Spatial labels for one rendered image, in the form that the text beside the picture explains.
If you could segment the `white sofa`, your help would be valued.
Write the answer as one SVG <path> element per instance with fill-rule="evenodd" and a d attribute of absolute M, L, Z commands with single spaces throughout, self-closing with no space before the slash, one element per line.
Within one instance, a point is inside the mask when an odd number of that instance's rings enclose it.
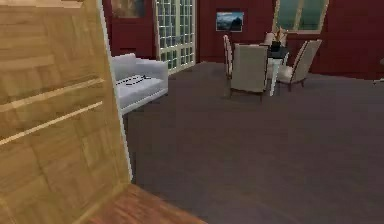
<path fill-rule="evenodd" d="M 149 76 L 135 85 L 116 85 L 120 111 L 125 115 L 168 93 L 168 66 L 163 61 L 138 58 L 134 53 L 113 56 L 116 82 L 134 75 Z"/>

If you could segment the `black item on sofa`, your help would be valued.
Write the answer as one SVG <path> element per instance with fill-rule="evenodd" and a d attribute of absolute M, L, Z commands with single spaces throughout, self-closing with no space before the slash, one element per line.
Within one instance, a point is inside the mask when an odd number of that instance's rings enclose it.
<path fill-rule="evenodd" d="M 135 85 L 137 83 L 140 83 L 144 80 L 149 80 L 150 77 L 149 76 L 145 76 L 145 75 L 134 75 L 134 76 L 129 76 L 125 79 L 122 79 L 122 80 L 119 80 L 116 82 L 116 85 L 127 85 L 127 86 L 131 86 L 131 85 Z"/>

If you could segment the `white glazed door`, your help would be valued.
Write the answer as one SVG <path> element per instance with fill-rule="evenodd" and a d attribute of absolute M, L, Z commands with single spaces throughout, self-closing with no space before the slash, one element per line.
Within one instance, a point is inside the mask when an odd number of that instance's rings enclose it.
<path fill-rule="evenodd" d="M 157 56 L 168 74 L 196 64 L 196 0 L 155 0 Z"/>

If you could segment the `framed landscape picture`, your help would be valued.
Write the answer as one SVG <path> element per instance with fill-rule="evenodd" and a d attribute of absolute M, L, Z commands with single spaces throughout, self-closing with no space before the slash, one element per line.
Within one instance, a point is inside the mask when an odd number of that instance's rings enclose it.
<path fill-rule="evenodd" d="M 226 32 L 241 32 L 243 27 L 243 20 L 243 12 L 217 12 L 216 30 Z"/>

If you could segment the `black top white dining table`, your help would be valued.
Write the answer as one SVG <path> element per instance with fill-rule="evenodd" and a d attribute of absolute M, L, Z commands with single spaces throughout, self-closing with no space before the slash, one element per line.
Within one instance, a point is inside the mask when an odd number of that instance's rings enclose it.
<path fill-rule="evenodd" d="M 272 64 L 272 78 L 269 95 L 274 95 L 275 85 L 277 81 L 277 74 L 281 65 L 285 64 L 288 56 L 289 50 L 287 47 L 280 47 L 278 50 L 273 51 L 271 48 L 268 49 L 268 61 Z"/>

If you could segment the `potted plant in black pot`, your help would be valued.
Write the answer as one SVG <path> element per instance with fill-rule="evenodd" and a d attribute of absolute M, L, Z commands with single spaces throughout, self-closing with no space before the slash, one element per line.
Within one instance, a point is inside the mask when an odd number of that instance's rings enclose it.
<path fill-rule="evenodd" d="M 271 51 L 276 52 L 280 49 L 282 45 L 286 42 L 286 32 L 282 27 L 279 27 L 278 30 L 274 33 L 274 37 L 271 43 Z"/>

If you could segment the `light wooden cabinet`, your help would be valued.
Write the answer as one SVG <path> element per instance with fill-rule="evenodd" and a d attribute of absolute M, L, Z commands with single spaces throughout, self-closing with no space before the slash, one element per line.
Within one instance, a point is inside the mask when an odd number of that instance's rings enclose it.
<path fill-rule="evenodd" d="M 0 0 L 0 224 L 84 224 L 129 181 L 101 0 Z"/>

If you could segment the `cream framed window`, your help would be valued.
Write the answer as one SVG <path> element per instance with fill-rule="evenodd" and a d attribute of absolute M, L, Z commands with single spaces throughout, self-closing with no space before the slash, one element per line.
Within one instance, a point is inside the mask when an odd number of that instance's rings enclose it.
<path fill-rule="evenodd" d="M 274 0 L 272 30 L 320 34 L 330 0 Z"/>

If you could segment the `dark framed wall picture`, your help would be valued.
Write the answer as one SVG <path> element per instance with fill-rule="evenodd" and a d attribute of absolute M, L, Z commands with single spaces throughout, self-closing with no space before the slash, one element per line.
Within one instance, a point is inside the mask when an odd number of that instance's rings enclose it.
<path fill-rule="evenodd" d="M 111 0 L 112 13 L 117 18 L 141 18 L 145 15 L 145 0 Z"/>

